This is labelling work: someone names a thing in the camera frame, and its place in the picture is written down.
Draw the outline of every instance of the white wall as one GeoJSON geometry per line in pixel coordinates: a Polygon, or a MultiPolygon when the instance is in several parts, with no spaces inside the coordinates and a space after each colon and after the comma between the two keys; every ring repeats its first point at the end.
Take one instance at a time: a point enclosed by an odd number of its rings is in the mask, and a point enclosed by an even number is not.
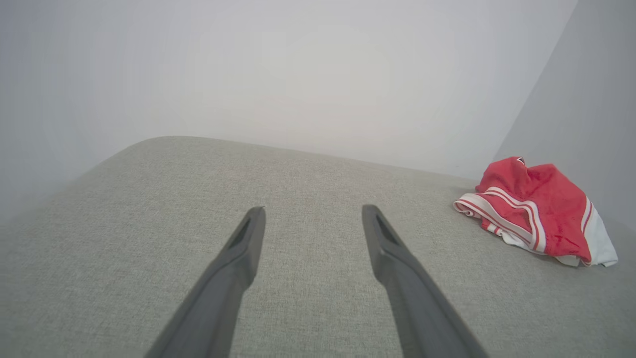
{"type": "Polygon", "coordinates": [[[580,0],[496,160],[554,163],[636,230],[636,1],[580,0]]]}
{"type": "Polygon", "coordinates": [[[0,219],[155,136],[478,178],[576,0],[0,4],[0,219]]]}

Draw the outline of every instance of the red and white jersey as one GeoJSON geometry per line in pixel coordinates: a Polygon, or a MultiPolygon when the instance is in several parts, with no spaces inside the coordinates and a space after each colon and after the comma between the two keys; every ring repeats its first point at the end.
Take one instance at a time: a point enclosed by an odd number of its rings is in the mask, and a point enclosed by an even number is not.
{"type": "Polygon", "coordinates": [[[455,209],[480,218],[482,228],[507,244],[571,266],[618,262],[594,205],[554,165],[528,168],[521,157],[494,162],[475,190],[455,201],[455,209]]]}

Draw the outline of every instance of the gray surface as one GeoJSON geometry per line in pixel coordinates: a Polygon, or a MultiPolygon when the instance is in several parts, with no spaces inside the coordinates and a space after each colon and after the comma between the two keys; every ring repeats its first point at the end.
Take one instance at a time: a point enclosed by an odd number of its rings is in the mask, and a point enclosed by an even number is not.
{"type": "Polygon", "coordinates": [[[636,1],[580,0],[495,160],[554,163],[636,230],[636,1]]]}
{"type": "Polygon", "coordinates": [[[243,214],[267,210],[233,353],[400,354],[361,206],[378,205],[493,356],[636,354],[633,234],[575,269],[505,245],[451,203],[474,182],[203,138],[143,141],[1,233],[7,356],[141,355],[243,214]]]}

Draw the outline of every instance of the folded garment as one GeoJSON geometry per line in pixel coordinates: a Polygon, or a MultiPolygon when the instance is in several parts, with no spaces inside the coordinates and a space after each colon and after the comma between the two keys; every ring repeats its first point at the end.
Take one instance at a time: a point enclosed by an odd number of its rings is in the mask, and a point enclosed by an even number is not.
{"type": "Polygon", "coordinates": [[[570,266],[618,262],[594,205],[552,164],[528,168],[521,157],[494,162],[475,191],[455,201],[455,209],[480,218],[508,245],[570,266]]]}

